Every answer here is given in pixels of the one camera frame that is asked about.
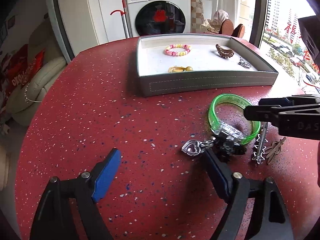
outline floor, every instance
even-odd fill
[[[14,186],[20,149],[28,128],[19,125],[14,120],[10,120],[8,125],[10,126],[9,133],[7,135],[0,134],[0,144],[4,146],[7,152],[11,153],[8,184],[6,188],[0,191],[0,208],[13,230],[20,236],[15,208]]]

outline table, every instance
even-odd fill
[[[221,93],[238,94],[253,104],[264,97],[302,93],[273,64],[279,71],[273,87],[143,98],[135,70],[136,44],[137,38],[132,38],[81,52],[44,98],[25,136],[17,168],[16,210],[23,239],[28,239],[49,178],[75,178],[113,147],[121,151],[122,163],[98,207],[115,239],[209,239],[226,204],[217,197],[197,158],[183,154],[181,146],[190,138],[208,138],[206,111]],[[228,111],[223,114],[230,122],[235,120]],[[270,126],[267,139],[279,138],[276,128]],[[252,143],[246,155],[233,158],[231,170],[252,179],[274,177],[294,235],[303,238],[320,215],[318,142],[288,138],[281,156],[272,165],[260,166],[250,161]],[[252,205],[249,201],[239,239],[248,227]]]

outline metal bolt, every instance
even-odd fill
[[[266,177],[266,182],[268,182],[268,183],[274,183],[275,180],[273,179],[273,177]]]
[[[83,173],[81,174],[81,177],[84,178],[84,179],[89,178],[89,176],[90,176],[90,172],[87,172],[87,171],[85,171],[85,172],[83,172]]]
[[[242,178],[242,174],[240,172],[234,172],[232,174],[236,179],[241,179]]]
[[[57,180],[58,180],[58,177],[52,177],[52,178],[50,178],[50,182],[51,182],[51,183],[55,183],[55,182],[57,182]]]

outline beige sofa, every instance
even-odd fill
[[[49,18],[44,20],[29,38],[28,63],[42,49],[45,49],[43,67],[33,77],[27,89],[27,97],[33,101],[42,101],[67,65],[54,36]],[[41,103],[26,101],[24,96],[25,89],[26,86],[21,87],[19,85],[11,93],[6,104],[6,111],[12,115],[16,122],[23,126],[28,126]]]

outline brown coil hair tie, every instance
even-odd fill
[[[219,44],[216,44],[216,48],[218,50],[220,57],[223,57],[223,58],[232,57],[235,54],[232,49],[224,49]]]

